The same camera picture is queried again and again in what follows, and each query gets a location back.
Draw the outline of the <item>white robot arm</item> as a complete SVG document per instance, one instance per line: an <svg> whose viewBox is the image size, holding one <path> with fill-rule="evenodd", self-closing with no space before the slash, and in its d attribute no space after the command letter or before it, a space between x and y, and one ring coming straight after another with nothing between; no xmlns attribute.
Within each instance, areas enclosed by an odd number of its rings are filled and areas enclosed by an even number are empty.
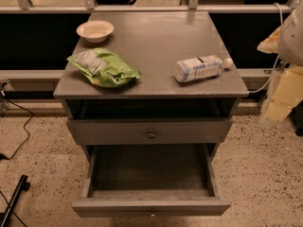
<svg viewBox="0 0 303 227"><path fill-rule="evenodd" d="M303 2L300 2L284 23L257 50L277 53L290 64L282 72L274 72L267 98L261 108L261 124L271 128L282 122L303 101Z"/></svg>

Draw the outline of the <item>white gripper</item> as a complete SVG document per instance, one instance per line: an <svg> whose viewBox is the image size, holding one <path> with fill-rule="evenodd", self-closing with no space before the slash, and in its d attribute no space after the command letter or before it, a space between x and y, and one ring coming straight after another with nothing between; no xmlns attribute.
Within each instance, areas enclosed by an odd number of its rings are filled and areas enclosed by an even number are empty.
<svg viewBox="0 0 303 227"><path fill-rule="evenodd" d="M257 51L272 54L278 53L281 27L278 27L268 38L260 42ZM282 73L274 72L267 98L262 104L260 124L263 127L274 127L282 122L303 100L303 66L291 65Z"/></svg>

